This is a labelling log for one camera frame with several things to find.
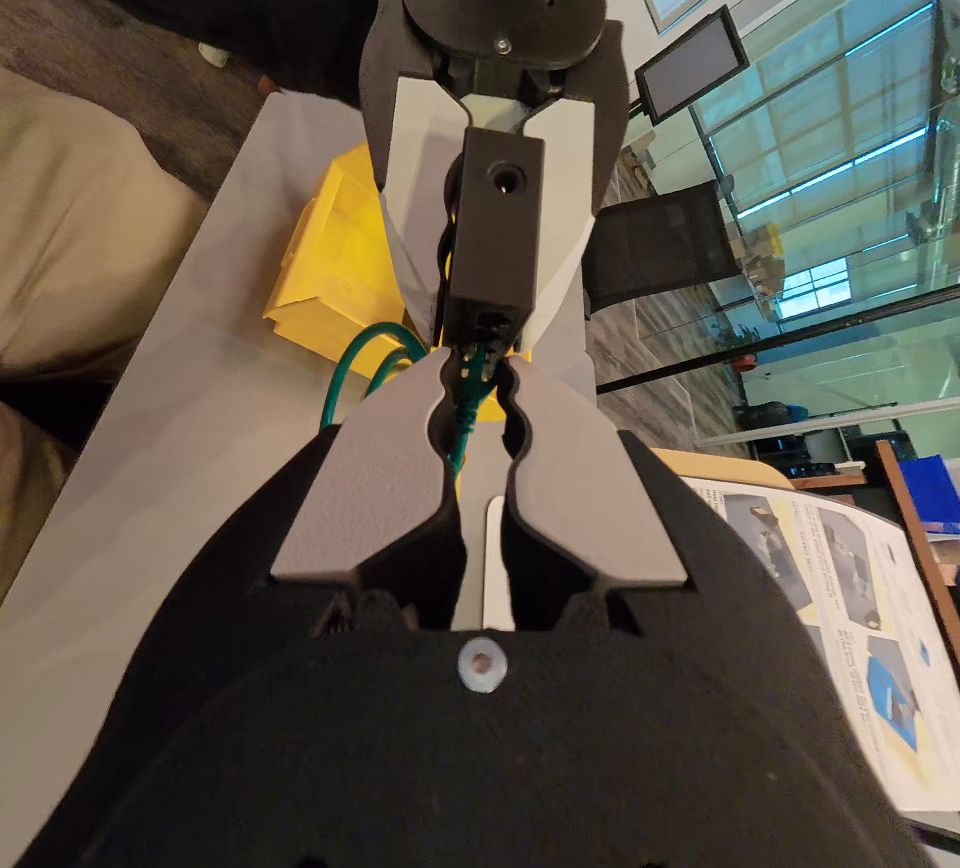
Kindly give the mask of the stack of cardboard boxes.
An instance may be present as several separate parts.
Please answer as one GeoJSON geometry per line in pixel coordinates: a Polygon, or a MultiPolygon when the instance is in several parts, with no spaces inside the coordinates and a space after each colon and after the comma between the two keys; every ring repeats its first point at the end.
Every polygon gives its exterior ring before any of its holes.
{"type": "Polygon", "coordinates": [[[742,271],[754,292],[764,298],[780,296],[786,279],[783,241],[776,223],[766,223],[741,237],[742,271]]]}

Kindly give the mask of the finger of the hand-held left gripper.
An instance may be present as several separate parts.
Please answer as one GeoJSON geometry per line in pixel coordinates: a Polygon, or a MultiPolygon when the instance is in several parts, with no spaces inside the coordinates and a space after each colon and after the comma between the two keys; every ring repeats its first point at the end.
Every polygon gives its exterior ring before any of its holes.
{"type": "Polygon", "coordinates": [[[470,119],[437,82],[398,78],[381,213],[404,309],[428,345],[441,286],[438,252],[449,223],[446,185],[470,119]]]}
{"type": "Polygon", "coordinates": [[[534,308],[519,342],[530,353],[558,313],[594,226],[594,104],[559,99],[522,132],[544,142],[534,308]]]}

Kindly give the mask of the black mesh chair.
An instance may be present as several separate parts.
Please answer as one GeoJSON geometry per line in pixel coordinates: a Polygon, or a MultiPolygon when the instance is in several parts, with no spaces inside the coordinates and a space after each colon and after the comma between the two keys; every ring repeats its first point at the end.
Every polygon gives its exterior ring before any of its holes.
{"type": "Polygon", "coordinates": [[[581,265],[588,315],[737,276],[718,182],[602,208],[581,265]]]}

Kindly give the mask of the small monitor on stand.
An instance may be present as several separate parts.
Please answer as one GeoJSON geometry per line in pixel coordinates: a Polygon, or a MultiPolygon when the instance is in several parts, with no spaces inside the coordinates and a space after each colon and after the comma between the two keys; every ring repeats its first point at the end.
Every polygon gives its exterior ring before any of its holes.
{"type": "Polygon", "coordinates": [[[732,12],[723,5],[634,70],[639,112],[657,127],[750,65],[732,12]]]}

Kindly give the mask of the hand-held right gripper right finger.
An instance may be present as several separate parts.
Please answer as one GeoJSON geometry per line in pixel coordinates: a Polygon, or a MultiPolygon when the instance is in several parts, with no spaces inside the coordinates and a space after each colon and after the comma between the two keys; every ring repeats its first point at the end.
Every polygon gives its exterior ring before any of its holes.
{"type": "Polygon", "coordinates": [[[501,552],[512,591],[673,589],[689,575],[618,430],[520,356],[498,371],[510,456],[501,552]]]}

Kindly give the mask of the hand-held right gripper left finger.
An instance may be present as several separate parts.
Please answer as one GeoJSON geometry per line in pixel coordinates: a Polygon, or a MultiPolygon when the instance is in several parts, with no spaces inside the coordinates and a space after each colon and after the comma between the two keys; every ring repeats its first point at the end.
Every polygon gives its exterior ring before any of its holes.
{"type": "Polygon", "coordinates": [[[447,561],[459,573],[445,454],[457,367],[440,347],[345,417],[271,565],[274,579],[402,584],[447,561]]]}

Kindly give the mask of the yellow plastic bin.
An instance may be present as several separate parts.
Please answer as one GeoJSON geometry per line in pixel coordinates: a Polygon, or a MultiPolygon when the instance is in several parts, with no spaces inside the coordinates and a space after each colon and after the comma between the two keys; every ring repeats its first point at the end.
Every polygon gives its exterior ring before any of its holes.
{"type": "MultiPolygon", "coordinates": [[[[369,325],[402,322],[372,166],[366,144],[331,161],[296,224],[263,315],[280,337],[334,362],[369,325]]],[[[350,370],[372,379],[399,346],[396,336],[376,336],[350,370]]]]}

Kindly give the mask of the wooden shelf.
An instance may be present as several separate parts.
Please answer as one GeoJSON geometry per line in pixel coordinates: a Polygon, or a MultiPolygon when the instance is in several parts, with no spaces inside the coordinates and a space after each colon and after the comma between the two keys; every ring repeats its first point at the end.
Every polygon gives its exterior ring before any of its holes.
{"type": "Polygon", "coordinates": [[[906,479],[890,442],[875,443],[882,487],[892,499],[897,521],[904,531],[920,579],[938,622],[955,676],[959,676],[959,617],[954,598],[944,581],[939,563],[930,548],[918,511],[906,486],[906,479]]]}

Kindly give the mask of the printed instruction sheet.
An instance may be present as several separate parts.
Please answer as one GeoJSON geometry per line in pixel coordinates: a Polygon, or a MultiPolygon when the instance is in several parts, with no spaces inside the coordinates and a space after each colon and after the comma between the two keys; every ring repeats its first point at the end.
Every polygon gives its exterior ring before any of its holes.
{"type": "Polygon", "coordinates": [[[804,491],[684,478],[779,586],[903,813],[959,809],[954,665],[904,531],[804,491]]]}

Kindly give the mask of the black ethernet port box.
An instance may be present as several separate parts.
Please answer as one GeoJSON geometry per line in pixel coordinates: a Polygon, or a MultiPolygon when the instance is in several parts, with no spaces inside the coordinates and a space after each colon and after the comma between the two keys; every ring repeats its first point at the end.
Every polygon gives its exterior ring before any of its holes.
{"type": "Polygon", "coordinates": [[[444,188],[443,346],[484,349],[496,365],[519,343],[535,306],[545,158],[539,138],[466,128],[444,188]]]}

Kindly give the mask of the person's beige trouser leg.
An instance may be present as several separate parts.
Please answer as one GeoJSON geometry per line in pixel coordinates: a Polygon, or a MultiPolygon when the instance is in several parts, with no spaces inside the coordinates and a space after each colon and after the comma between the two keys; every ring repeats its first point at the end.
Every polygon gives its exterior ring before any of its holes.
{"type": "Polygon", "coordinates": [[[130,123],[3,68],[2,379],[121,368],[208,209],[130,123]]]}

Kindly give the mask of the blue box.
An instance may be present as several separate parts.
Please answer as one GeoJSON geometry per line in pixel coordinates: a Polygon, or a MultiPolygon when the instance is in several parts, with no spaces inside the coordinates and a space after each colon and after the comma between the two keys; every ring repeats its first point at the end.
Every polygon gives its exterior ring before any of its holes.
{"type": "Polygon", "coordinates": [[[959,533],[958,476],[952,474],[955,461],[935,454],[898,462],[920,523],[929,533],[959,533]]]}

